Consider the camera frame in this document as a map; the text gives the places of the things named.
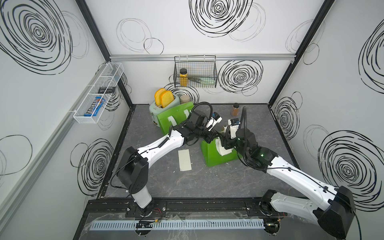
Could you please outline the green tote bag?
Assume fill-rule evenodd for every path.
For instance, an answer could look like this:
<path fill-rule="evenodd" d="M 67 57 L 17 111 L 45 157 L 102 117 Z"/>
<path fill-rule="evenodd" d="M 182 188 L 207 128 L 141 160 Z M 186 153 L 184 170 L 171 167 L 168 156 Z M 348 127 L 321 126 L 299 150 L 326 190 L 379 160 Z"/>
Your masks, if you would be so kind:
<path fill-rule="evenodd" d="M 214 167 L 238 159 L 235 149 L 233 149 L 232 153 L 226 156 L 221 156 L 216 149 L 215 139 L 213 139 L 210 143 L 207 143 L 205 140 L 202 140 L 201 142 L 201 150 L 207 167 Z"/>
<path fill-rule="evenodd" d="M 194 103 L 188 102 L 182 105 L 172 107 L 169 110 L 158 114 L 157 119 L 162 134 L 167 135 L 169 133 L 170 126 L 175 127 L 176 125 L 185 121 L 190 115 L 190 112 L 193 107 Z"/>

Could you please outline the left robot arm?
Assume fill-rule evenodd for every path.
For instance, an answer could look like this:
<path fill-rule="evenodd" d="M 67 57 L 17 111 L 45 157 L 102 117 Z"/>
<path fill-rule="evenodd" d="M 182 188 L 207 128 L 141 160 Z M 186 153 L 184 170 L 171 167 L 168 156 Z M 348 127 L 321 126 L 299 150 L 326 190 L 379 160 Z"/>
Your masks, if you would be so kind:
<path fill-rule="evenodd" d="M 152 202 L 147 188 L 149 169 L 152 165 L 188 142 L 200 139 L 211 142 L 218 137 L 214 126 L 221 120 L 222 117 L 216 112 L 212 112 L 208 118 L 198 110 L 191 110 L 187 119 L 178 125 L 170 126 L 165 136 L 147 146 L 138 149 L 129 147 L 124 151 L 115 176 L 140 209 L 148 208 Z"/>

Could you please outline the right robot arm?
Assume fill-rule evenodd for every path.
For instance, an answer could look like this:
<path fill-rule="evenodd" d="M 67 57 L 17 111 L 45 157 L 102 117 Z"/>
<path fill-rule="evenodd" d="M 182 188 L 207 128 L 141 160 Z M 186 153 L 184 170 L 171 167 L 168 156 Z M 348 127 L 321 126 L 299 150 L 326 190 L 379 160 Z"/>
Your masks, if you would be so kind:
<path fill-rule="evenodd" d="M 274 151 L 260 146 L 248 129 L 237 130 L 233 138 L 222 132 L 219 138 L 224 149 L 237 151 L 245 166 L 278 178 L 305 196 L 291 197 L 268 190 L 259 203 L 264 214 L 292 214 L 314 221 L 338 240 L 346 239 L 353 221 L 358 220 L 348 188 L 326 184 L 289 164 Z"/>

